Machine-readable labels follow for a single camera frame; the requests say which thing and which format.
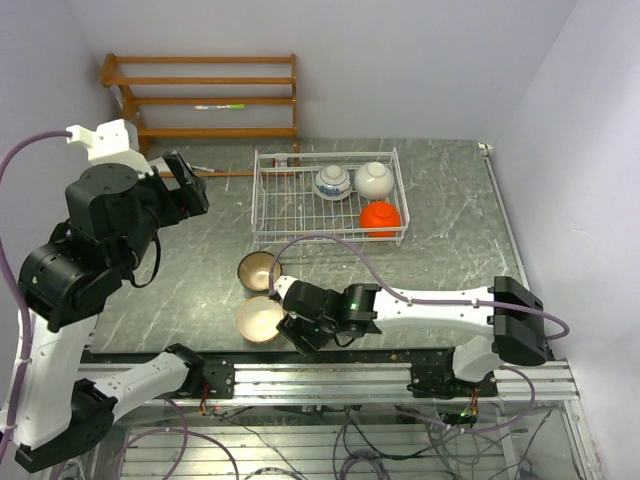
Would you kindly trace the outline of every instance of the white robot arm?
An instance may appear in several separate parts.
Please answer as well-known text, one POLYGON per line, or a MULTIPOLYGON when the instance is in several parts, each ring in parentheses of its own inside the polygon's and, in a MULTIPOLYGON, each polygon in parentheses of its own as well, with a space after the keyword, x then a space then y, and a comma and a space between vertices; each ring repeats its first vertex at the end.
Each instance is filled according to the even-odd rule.
MULTIPOLYGON (((206 213, 209 204, 204 181, 176 153, 163 157, 179 184, 169 190, 136 151, 135 128, 123 120, 95 132, 79 126, 68 130, 69 143, 87 149, 92 167, 65 191, 69 219, 22 265, 18 283, 31 314, 33 347, 16 424, 6 425, 8 403, 0 411, 0 435, 12 430, 19 447, 16 459, 29 472, 89 451, 115 421, 152 398, 168 392, 200 394, 206 380, 202 358, 179 344, 124 373, 95 382, 76 379, 85 341, 107 297, 123 280, 139 287, 134 271, 150 243, 156 243, 159 255, 157 231, 206 213)), ((358 338, 418 327, 473 332, 474 338, 453 352, 451 375, 435 380, 436 389, 445 387, 444 395, 450 380, 468 386, 504 362, 539 365, 546 360, 542 319, 532 315, 405 303, 375 284, 353 284, 338 293, 286 276, 276 282, 276 292, 288 312, 278 329, 305 355, 317 354, 336 335, 358 338)), ((536 297, 508 277, 473 290, 400 293, 542 309, 536 297)), ((436 389, 422 393, 437 396, 436 389)))
MULTIPOLYGON (((413 299, 498 300, 542 310, 542 302, 510 277, 496 277, 494 285, 471 290, 393 290, 413 299)), ((544 323, 536 316, 480 305, 407 303, 376 284, 349 285, 338 293, 282 276, 275 291, 288 312, 279 330, 306 355, 315 354, 336 334, 358 338, 398 329, 446 328, 475 335, 453 353, 452 374, 460 381, 480 382, 505 362, 541 365, 547 359, 544 323)))
MULTIPOLYGON (((160 228, 206 213, 209 204, 204 181, 176 153, 163 157, 179 184, 169 190, 135 150, 135 127, 124 120, 95 132, 67 130, 68 142, 86 148, 92 166, 65 191, 69 219, 20 270, 33 330, 31 357, 15 425, 6 425, 9 400, 0 411, 0 435, 12 430, 16 460, 29 472, 90 450, 115 421, 147 400, 168 392, 193 395, 203 384, 204 361, 182 345, 127 372, 77 380, 85 342, 107 297, 123 280, 138 286, 134 271, 149 244, 158 247, 160 228)), ((11 388, 20 361, 16 356, 11 388)))

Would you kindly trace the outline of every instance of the wooden rack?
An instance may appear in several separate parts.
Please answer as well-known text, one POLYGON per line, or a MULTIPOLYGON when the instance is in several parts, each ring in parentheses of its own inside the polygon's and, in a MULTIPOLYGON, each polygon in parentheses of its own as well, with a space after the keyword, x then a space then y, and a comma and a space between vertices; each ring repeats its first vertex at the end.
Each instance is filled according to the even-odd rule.
POLYGON ((296 56, 288 57, 117 57, 106 56, 100 71, 105 87, 117 85, 122 94, 120 116, 138 128, 140 151, 146 155, 153 138, 250 138, 290 137, 294 152, 299 152, 298 111, 296 104, 296 56), (286 64, 291 67, 288 77, 127 77, 120 65, 135 64, 286 64), (274 97, 143 97, 133 95, 131 85, 291 85, 290 96, 274 97), (141 105, 291 105, 292 126, 279 128, 153 128, 147 126, 140 112, 141 105))

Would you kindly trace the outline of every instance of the tabletop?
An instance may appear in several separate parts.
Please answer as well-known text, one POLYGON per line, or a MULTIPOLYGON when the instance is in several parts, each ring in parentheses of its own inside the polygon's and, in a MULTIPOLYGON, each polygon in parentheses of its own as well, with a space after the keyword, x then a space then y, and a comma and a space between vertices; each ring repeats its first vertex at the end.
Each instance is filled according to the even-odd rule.
MULTIPOLYGON (((472 141, 413 139, 301 142, 304 152, 398 150, 411 222, 403 242, 360 244, 382 278, 397 288, 459 290, 491 285, 496 275, 519 278, 505 219, 491 178, 472 141)), ((254 151, 291 151, 286 143, 161 143, 160 156, 177 150, 194 164, 252 171, 254 151)), ((179 342, 196 351, 293 350, 283 337, 263 345, 238 333, 235 317, 248 297, 236 270, 256 250, 251 234, 251 177, 207 180, 210 209, 159 232, 162 263, 147 288, 124 285, 109 298, 93 337, 94 353, 157 352, 179 342)), ((266 250, 275 253, 281 246, 266 250)), ((136 271, 139 283, 153 267, 153 247, 136 271)), ((293 246, 281 262, 284 273, 323 288, 342 291, 350 283, 370 282, 364 265, 343 246, 293 246)), ((368 335, 350 348, 448 347, 470 339, 464 332, 429 328, 368 335)))

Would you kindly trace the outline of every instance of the dish rack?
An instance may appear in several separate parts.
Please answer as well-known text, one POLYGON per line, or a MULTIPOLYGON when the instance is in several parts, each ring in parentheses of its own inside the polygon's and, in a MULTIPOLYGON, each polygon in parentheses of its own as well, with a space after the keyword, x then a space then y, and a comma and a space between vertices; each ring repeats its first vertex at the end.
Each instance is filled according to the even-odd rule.
MULTIPOLYGON (((287 243, 302 235, 330 234, 349 242, 396 242, 400 245, 409 227, 409 209, 400 173, 398 152, 331 152, 259 154, 256 151, 253 177, 251 230, 254 243, 287 243), (300 166, 288 165, 299 159, 300 166), (391 170, 392 192, 384 200, 400 214, 399 227, 360 228, 360 212, 372 200, 354 191, 344 200, 323 200, 313 192, 315 175, 328 165, 339 165, 351 176, 367 162, 381 162, 391 170), (367 232, 391 231, 389 237, 370 237, 367 232)), ((329 240, 305 240, 326 243, 329 240)))

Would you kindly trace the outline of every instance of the red bowl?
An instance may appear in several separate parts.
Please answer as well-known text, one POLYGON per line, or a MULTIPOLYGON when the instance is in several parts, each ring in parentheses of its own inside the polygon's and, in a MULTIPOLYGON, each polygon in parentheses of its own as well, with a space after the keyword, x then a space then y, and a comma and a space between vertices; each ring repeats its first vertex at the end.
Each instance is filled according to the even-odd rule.
MULTIPOLYGON (((362 228, 399 227, 400 214, 389 202, 373 202, 360 212, 362 228)), ((393 237, 396 232, 368 232, 370 237, 393 237)))

